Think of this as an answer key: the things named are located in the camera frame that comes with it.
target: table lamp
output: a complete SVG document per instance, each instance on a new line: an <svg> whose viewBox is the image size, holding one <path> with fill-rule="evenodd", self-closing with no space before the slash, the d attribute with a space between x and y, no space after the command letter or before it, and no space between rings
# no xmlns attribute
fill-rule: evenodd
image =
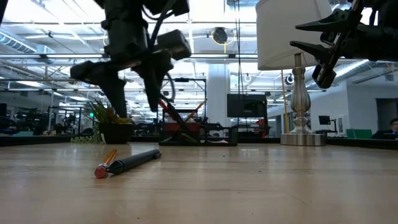
<svg viewBox="0 0 398 224"><path fill-rule="evenodd" d="M316 65L315 58L290 41L321 44L320 34L297 30L296 25L323 19L331 14L329 0L260 0L257 11L257 51L259 70L292 69L294 87L290 106L295 113L294 130L280 137L280 143L295 146L323 146L325 135L308 128L307 111L311 99L304 82L305 67Z"/></svg>

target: desk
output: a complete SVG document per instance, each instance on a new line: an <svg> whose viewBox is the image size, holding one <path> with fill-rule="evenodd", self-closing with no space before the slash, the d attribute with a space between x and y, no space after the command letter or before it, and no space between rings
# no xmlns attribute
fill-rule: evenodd
<svg viewBox="0 0 398 224"><path fill-rule="evenodd" d="M396 223L398 153L357 147L160 147L116 177L94 169L158 148L46 144L0 148L0 223Z"/></svg>

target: green plant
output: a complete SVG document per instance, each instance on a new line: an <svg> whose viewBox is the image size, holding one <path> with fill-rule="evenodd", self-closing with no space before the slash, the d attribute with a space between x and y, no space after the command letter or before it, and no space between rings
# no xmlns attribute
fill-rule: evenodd
<svg viewBox="0 0 398 224"><path fill-rule="evenodd" d="M94 117L98 120L100 124L110 123L110 124L129 124L130 120L128 118L120 118L114 113L113 108L106 104L106 107L100 100L95 100L96 104L89 102L91 109L93 110Z"/></svg>
<svg viewBox="0 0 398 224"><path fill-rule="evenodd" d="M92 136L71 138L70 142L77 143L77 144L100 143L101 142L101 134L100 134L100 129L98 128L97 124L95 124L93 126L93 132L94 132L94 135L92 135Z"/></svg>

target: lamp stand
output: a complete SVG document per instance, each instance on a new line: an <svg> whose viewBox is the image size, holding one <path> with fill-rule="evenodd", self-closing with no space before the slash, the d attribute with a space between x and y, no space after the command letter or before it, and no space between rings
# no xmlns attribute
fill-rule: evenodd
<svg viewBox="0 0 398 224"><path fill-rule="evenodd" d="M290 146L324 146L325 135L315 134L308 127L306 115L311 108L311 98L304 82L305 68L302 67L301 54L294 55L294 59L294 87L290 101L290 107L295 115L294 129L288 134L282 134L280 143Z"/></svg>

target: white column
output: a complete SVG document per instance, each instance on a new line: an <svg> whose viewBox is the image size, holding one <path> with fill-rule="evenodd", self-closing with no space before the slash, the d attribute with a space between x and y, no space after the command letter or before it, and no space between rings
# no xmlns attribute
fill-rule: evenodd
<svg viewBox="0 0 398 224"><path fill-rule="evenodd" d="M226 117L226 95L229 93L229 78L228 65L209 65L206 115L209 118L209 123L220 123L223 127L229 127L231 123L230 118Z"/></svg>

